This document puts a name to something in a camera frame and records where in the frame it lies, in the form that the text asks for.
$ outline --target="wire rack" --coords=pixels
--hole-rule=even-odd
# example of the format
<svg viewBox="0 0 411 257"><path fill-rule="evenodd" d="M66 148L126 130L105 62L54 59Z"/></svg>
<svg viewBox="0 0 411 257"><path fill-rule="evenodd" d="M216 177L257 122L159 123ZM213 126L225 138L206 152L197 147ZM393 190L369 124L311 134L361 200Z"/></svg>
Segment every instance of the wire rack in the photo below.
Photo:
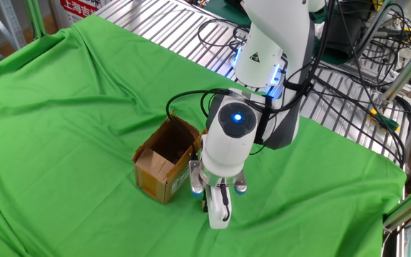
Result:
<svg viewBox="0 0 411 257"><path fill-rule="evenodd" d="M238 81L231 65L235 52L227 46L202 44L197 37L198 27L204 21L219 18L213 14L195 9L184 1L177 0L112 1L96 14L211 71ZM228 24L212 23L202 30L201 36L207 42L223 45L233 40L233 29ZM240 32L239 36L245 36L245 33ZM285 67L285 63L282 61L280 63L282 67ZM342 74L326 69L319 69L317 75L344 94L361 101L364 106L370 108L369 98L361 85ZM249 88L254 91L264 91L275 98L279 97L283 90L282 87L277 86L264 89ZM391 152L396 151L396 146L386 131L383 131L354 104L333 96L333 92L320 84L315 85L315 90L320 92L328 103L312 92L302 102L300 112L302 116L392 161L395 160L394 156L385 150L387 148ZM397 103L392 103L388 106L385 115L401 125L398 133L405 142L408 120L402 107Z"/></svg>

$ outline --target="green fabric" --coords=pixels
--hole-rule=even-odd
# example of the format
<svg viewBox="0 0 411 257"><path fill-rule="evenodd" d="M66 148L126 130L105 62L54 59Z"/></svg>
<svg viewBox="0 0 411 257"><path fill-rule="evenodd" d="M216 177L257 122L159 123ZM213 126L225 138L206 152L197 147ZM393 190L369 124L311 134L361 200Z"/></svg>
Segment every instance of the green fabric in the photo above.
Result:
<svg viewBox="0 0 411 257"><path fill-rule="evenodd" d="M163 205L131 157L167 100L238 86L97 16L0 63L0 256L379 256L404 173L301 119L287 148L245 163L229 227L212 230L188 186ZM201 96L172 108L199 129Z"/></svg>

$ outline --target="cardboard box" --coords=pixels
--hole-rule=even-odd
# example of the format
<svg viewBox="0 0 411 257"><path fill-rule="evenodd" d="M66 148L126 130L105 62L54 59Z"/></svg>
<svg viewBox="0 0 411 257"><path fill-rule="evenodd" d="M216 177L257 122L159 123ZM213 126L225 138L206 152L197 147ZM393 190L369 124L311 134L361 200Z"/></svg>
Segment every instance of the cardboard box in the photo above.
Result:
<svg viewBox="0 0 411 257"><path fill-rule="evenodd" d="M196 140L196 149L199 149L201 136L198 129L176 116L173 118L191 134ZM132 161L137 185L161 203L168 203L188 178L191 151L185 136L166 119L134 153Z"/></svg>

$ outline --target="triangle logo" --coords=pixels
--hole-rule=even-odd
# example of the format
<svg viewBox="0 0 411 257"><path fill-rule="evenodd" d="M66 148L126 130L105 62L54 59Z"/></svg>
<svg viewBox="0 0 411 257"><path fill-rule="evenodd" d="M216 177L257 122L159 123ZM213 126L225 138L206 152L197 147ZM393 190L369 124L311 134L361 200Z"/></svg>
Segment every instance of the triangle logo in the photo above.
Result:
<svg viewBox="0 0 411 257"><path fill-rule="evenodd" d="M260 57L258 56L258 52L256 52L255 54L253 54L252 56L250 56L250 59L256 61L256 62L260 62Z"/></svg>

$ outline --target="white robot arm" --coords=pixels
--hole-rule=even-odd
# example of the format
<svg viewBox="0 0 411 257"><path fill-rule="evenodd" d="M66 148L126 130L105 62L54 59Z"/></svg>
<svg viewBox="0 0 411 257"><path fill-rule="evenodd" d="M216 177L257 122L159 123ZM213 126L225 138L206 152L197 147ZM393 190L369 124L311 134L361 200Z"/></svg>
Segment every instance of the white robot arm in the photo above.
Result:
<svg viewBox="0 0 411 257"><path fill-rule="evenodd" d="M238 78L248 77L251 81L255 75L252 71L267 66L261 55L258 61L251 57L253 51L281 47L288 57L289 82L285 82L284 97L278 100L237 89L213 99L200 160L190 162L192 193L201 196L205 190L211 228L228 226L232 212L228 187L234 186L239 194L247 189L243 166L253 143L278 149L295 138L300 102L285 111L277 110L295 98L296 87L301 87L308 77L308 69L304 68L310 63L314 43L309 12L323 8L324 3L324 0L245 1L252 26L247 44L239 53L236 75L247 70L245 78ZM280 59L281 51L271 51L278 53L268 62Z"/></svg>

